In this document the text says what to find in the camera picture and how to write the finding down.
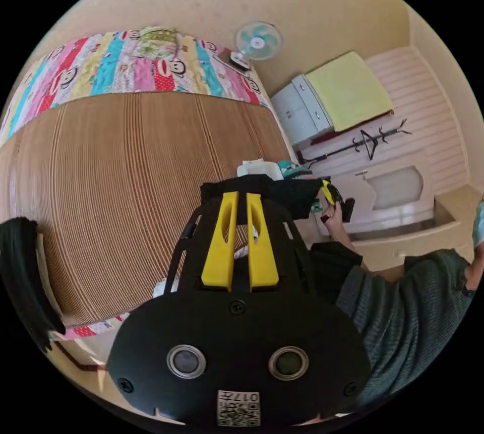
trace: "gray sweater sleeve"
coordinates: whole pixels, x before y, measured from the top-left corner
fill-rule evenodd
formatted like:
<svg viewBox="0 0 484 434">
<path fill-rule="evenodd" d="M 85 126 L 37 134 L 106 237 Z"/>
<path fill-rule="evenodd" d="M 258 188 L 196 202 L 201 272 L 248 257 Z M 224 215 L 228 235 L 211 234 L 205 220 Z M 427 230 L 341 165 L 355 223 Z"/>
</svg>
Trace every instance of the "gray sweater sleeve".
<svg viewBox="0 0 484 434">
<path fill-rule="evenodd" d="M 442 351 L 471 301 L 467 265 L 441 250 L 407 258 L 406 274 L 393 283 L 360 267 L 350 271 L 336 305 L 352 318 L 372 366 L 354 408 L 405 387 Z"/>
</svg>

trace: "camera lens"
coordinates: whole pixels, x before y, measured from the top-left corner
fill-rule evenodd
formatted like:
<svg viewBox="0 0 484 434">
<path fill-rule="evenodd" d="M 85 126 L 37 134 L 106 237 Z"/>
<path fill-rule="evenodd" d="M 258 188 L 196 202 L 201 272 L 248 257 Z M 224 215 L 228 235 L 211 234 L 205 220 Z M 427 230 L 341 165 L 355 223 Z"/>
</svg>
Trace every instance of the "camera lens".
<svg viewBox="0 0 484 434">
<path fill-rule="evenodd" d="M 298 347 L 282 347 L 269 360 L 269 372 L 279 380 L 295 380 L 301 377 L 309 366 L 306 353 Z"/>
<path fill-rule="evenodd" d="M 195 379 L 206 367 L 203 353 L 192 345 L 177 345 L 172 348 L 166 361 L 172 373 L 182 379 Z"/>
</svg>

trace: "yellow cloth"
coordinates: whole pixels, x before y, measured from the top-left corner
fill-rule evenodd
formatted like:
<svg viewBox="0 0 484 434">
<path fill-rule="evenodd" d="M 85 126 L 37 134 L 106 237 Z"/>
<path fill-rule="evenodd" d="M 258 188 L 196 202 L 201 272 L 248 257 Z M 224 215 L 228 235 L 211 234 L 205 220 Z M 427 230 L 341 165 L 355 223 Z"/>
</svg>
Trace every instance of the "yellow cloth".
<svg viewBox="0 0 484 434">
<path fill-rule="evenodd" d="M 311 71 L 306 78 L 336 132 L 393 109 L 383 85 L 354 51 Z"/>
</svg>

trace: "woven mat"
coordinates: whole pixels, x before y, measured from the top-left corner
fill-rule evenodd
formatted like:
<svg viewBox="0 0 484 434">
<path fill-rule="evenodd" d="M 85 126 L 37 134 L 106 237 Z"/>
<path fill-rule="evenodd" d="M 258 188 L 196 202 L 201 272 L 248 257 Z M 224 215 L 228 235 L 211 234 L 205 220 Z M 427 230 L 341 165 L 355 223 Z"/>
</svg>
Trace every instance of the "woven mat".
<svg viewBox="0 0 484 434">
<path fill-rule="evenodd" d="M 289 159 L 268 108 L 177 92 L 82 98 L 0 148 L 0 222 L 39 223 L 64 323 L 99 322 L 151 298 L 200 185 L 257 158 Z"/>
</svg>

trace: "coat rack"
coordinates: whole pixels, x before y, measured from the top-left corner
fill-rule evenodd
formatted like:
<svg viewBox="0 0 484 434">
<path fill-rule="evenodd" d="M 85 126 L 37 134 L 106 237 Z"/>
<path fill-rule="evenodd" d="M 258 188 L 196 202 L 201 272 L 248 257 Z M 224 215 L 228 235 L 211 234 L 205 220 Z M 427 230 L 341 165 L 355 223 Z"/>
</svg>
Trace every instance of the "coat rack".
<svg viewBox="0 0 484 434">
<path fill-rule="evenodd" d="M 368 157 L 369 157 L 370 161 L 372 161 L 373 156 L 375 154 L 375 149 L 379 144 L 379 140 L 381 140 L 383 143 L 388 143 L 386 139 L 387 139 L 387 137 L 389 137 L 391 135 L 396 135 L 397 133 L 405 133 L 407 135 L 412 134 L 411 132 L 407 132 L 406 130 L 402 130 L 403 125 L 405 125 L 406 121 L 407 121 L 407 119 L 405 118 L 404 120 L 402 120 L 402 123 L 398 127 L 393 128 L 391 130 L 388 130 L 387 132 L 383 131 L 383 129 L 382 129 L 383 127 L 378 128 L 379 134 L 376 135 L 375 137 L 372 137 L 369 133 L 365 132 L 364 130 L 360 130 L 362 140 L 356 141 L 356 138 L 353 138 L 352 145 L 348 145 L 346 147 L 339 148 L 338 150 L 334 150 L 333 152 L 325 153 L 324 155 L 320 155 L 320 156 L 315 157 L 315 158 L 305 159 L 303 157 L 302 152 L 298 151 L 296 153 L 296 155 L 297 155 L 297 158 L 299 160 L 299 164 L 300 165 L 307 164 L 308 168 L 311 168 L 315 163 L 322 162 L 323 160 L 326 160 L 327 158 L 329 158 L 333 155 L 336 155 L 337 153 L 341 153 L 341 152 L 344 152 L 346 150 L 351 150 L 352 148 L 354 148 L 355 151 L 357 151 L 359 153 L 359 152 L 361 152 L 361 150 L 359 150 L 358 148 L 361 147 L 362 145 L 365 146 L 366 151 L 368 153 Z"/>
</svg>

